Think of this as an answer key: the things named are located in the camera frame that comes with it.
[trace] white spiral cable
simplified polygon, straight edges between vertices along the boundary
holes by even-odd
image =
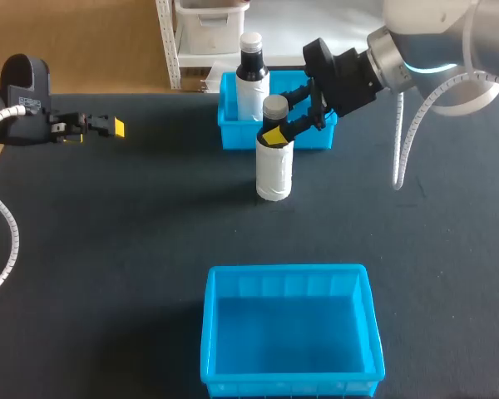
[[[408,155],[410,154],[410,149],[412,148],[414,136],[416,135],[417,129],[420,123],[422,123],[423,117],[431,109],[431,106],[436,102],[443,93],[450,90],[454,86],[462,83],[463,81],[479,80],[479,81],[489,81],[499,84],[499,76],[489,75],[486,73],[475,73],[473,75],[468,75],[464,73],[462,75],[455,76],[445,83],[442,83],[431,95],[423,102],[422,106],[417,110],[416,116],[414,116],[413,122],[408,129],[407,136],[403,142],[403,151],[399,155],[401,147],[401,134],[403,127],[403,94],[398,96],[398,118],[396,123],[396,136],[395,136],[395,146],[394,146],[394,157],[393,157],[393,188],[395,190],[400,190],[403,187],[403,181],[405,180],[405,172],[407,171]]]
[[[27,114],[26,107],[24,106],[12,106],[10,108],[6,108],[0,111],[0,122],[4,119],[7,119],[12,116],[23,116]],[[9,254],[9,259],[7,260],[7,264],[5,269],[0,273],[0,286],[4,283],[6,278],[11,273],[13,267],[15,266],[15,262],[17,261],[18,249],[20,248],[20,237],[18,235],[18,226],[15,218],[0,200],[0,213],[3,215],[7,224],[9,225],[9,229],[11,230],[11,253]]]

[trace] black tabletop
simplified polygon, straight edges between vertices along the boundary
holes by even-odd
[[[406,116],[420,104],[407,95]],[[20,255],[0,289],[0,398],[206,398],[210,267],[361,263],[386,378],[377,397],[499,396],[499,98],[430,114],[391,187],[395,100],[296,152],[294,187],[258,201],[254,153],[220,148],[214,95],[57,96],[117,114],[126,140],[8,147],[0,198]],[[0,215],[0,271],[9,250]]]

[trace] white bottle cap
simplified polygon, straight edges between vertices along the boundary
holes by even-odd
[[[240,50],[249,54],[259,52],[263,48],[263,37],[257,32],[242,33]]]
[[[279,94],[267,96],[263,101],[263,116],[278,121],[289,114],[289,102]]]

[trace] white bottle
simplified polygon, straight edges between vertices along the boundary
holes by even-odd
[[[236,70],[239,121],[262,121],[263,101],[269,95],[269,71],[263,61],[262,37],[257,32],[240,37],[240,66]]]
[[[292,190],[292,161],[294,142],[268,145],[263,134],[287,122],[289,103],[283,96],[269,96],[263,104],[263,128],[257,135],[257,194],[267,201],[281,201]]]

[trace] empty blue bin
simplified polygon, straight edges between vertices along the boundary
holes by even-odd
[[[222,146],[224,150],[252,150],[255,148],[255,138],[262,122],[238,121],[238,108],[236,102],[236,75],[226,72],[220,83],[220,103],[218,105],[218,126],[222,132]],[[271,71],[270,94],[280,94],[292,91],[307,84],[307,76],[303,71]],[[290,113],[289,121],[307,115],[310,99],[300,102]],[[326,127],[318,131],[310,128],[296,137],[295,149],[328,150],[333,146],[334,128],[338,123],[335,113],[327,114]]]
[[[384,363],[366,269],[212,268],[200,356],[211,397],[373,396]]]

